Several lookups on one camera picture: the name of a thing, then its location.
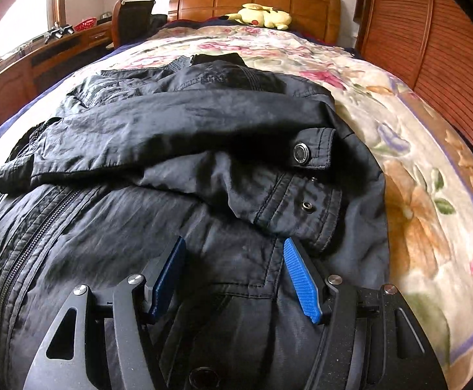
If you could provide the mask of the wooden wardrobe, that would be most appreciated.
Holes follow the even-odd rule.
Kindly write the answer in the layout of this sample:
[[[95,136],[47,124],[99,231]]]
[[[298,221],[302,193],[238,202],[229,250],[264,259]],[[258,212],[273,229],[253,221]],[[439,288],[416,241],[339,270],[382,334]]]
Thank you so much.
[[[454,0],[364,0],[356,47],[473,146],[473,22]]]

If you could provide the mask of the yellow plush toy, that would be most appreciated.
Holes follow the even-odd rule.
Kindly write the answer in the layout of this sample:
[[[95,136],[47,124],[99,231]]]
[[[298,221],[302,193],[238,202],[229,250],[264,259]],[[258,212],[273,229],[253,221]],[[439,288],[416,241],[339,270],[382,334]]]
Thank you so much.
[[[292,22],[288,12],[254,3],[244,4],[238,12],[226,14],[225,18],[227,20],[234,20],[242,25],[277,30],[287,30]]]

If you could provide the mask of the wooden desk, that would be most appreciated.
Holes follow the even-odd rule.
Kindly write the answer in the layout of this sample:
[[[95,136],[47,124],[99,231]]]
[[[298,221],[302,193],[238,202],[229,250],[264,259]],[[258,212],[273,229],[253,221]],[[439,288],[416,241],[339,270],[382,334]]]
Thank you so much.
[[[67,35],[0,72],[0,126],[59,80],[109,53],[111,23]]]

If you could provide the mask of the black binoculars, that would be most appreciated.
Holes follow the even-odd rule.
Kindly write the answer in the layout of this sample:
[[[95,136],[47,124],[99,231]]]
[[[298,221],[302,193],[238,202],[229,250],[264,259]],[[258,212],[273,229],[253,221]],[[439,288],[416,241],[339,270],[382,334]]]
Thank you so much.
[[[51,30],[48,31],[47,36],[44,40],[44,44],[48,44],[50,41],[53,40],[60,40],[65,35],[72,35],[75,31],[73,26],[65,25],[65,26],[54,26]]]

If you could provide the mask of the black jacket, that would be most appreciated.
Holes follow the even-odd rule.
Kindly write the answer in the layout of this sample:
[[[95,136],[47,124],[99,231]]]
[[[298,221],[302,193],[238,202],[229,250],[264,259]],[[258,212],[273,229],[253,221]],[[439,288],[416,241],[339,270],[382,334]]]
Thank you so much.
[[[187,253],[150,330],[172,389],[302,389],[323,328],[302,312],[287,238],[360,287],[388,276],[385,176],[305,78],[215,58],[104,71],[0,167],[0,388],[20,389],[72,289]]]

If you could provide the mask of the floral bed blanket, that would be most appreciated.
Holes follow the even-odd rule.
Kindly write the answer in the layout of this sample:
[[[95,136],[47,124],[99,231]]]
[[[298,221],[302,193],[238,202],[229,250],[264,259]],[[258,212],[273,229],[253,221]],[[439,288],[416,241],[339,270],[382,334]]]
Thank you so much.
[[[305,78],[327,89],[338,116],[385,176],[389,269],[434,350],[447,386],[473,389],[473,153],[433,108],[391,73],[338,47],[289,32],[184,22],[70,74],[0,129],[0,167],[20,139],[56,116],[70,92],[108,71],[215,58]],[[121,382],[112,319],[104,334],[110,389]]]

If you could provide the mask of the red basket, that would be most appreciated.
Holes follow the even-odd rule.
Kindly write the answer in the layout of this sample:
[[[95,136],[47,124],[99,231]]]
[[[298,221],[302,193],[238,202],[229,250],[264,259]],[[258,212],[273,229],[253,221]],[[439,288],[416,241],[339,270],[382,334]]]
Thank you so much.
[[[77,25],[73,26],[75,32],[84,32],[85,30],[91,29],[97,25],[97,18],[91,17],[81,20]]]

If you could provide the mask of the wooden headboard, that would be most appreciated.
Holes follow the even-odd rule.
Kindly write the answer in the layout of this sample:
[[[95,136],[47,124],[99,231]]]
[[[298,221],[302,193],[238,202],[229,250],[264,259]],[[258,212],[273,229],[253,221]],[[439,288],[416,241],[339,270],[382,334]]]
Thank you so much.
[[[205,21],[235,13],[254,3],[286,11],[289,28],[308,37],[335,45],[340,31],[340,0],[169,0],[167,19]]]

